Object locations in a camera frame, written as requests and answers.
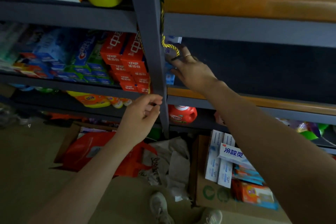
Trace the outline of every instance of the forearm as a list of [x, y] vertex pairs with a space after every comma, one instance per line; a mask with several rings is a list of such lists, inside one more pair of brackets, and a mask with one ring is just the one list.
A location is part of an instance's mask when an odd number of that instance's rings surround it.
[[[239, 147], [265, 179], [292, 221], [295, 211], [316, 212], [314, 204], [318, 203], [325, 205], [320, 205], [325, 214], [336, 204], [335, 195], [328, 195], [334, 194], [329, 190], [336, 186], [334, 159], [293, 129], [240, 97], [223, 82], [214, 82], [204, 96], [219, 111]], [[306, 216], [309, 221], [312, 220], [309, 214]]]
[[116, 134], [29, 223], [87, 223], [130, 150]]

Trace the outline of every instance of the shoe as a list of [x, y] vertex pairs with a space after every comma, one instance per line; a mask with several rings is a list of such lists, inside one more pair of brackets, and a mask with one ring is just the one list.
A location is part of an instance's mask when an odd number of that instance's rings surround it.
[[149, 199], [150, 211], [154, 215], [156, 224], [175, 224], [168, 214], [167, 201], [161, 192], [155, 192]]
[[221, 224], [222, 219], [223, 215], [220, 210], [205, 209], [197, 224]]

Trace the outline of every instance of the person's left arm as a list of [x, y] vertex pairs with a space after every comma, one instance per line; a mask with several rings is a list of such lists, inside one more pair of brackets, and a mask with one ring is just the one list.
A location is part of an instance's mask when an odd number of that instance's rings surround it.
[[150, 132], [161, 103], [161, 96], [148, 94], [129, 105], [114, 137], [28, 223], [87, 223], [119, 164]]

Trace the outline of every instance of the wooden strip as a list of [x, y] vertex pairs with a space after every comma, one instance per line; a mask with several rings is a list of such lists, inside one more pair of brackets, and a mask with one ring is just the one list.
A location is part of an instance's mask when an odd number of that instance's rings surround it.
[[[193, 92], [188, 89], [180, 89], [167, 87], [167, 94], [178, 97], [186, 98], [197, 98], [197, 99], [206, 99], [203, 95]], [[256, 106], [260, 107], [269, 107], [276, 109], [300, 111], [300, 112], [311, 112], [319, 114], [327, 114], [336, 116], [336, 106], [328, 104], [319, 104], [319, 103], [307, 103], [307, 102], [296, 102], [291, 100], [278, 100], [278, 99], [267, 99], [262, 97], [250, 97], [243, 96], [243, 98], [251, 101]]]
[[336, 22], [336, 0], [165, 0], [165, 12]]

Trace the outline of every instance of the metal upright post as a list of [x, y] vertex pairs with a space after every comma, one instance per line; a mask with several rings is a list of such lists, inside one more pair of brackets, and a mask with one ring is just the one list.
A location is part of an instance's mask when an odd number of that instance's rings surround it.
[[132, 0], [139, 25], [147, 65], [153, 86], [153, 93], [163, 96], [160, 109], [162, 129], [169, 136], [167, 87], [165, 76], [164, 49], [161, 45], [161, 3], [160, 0]]

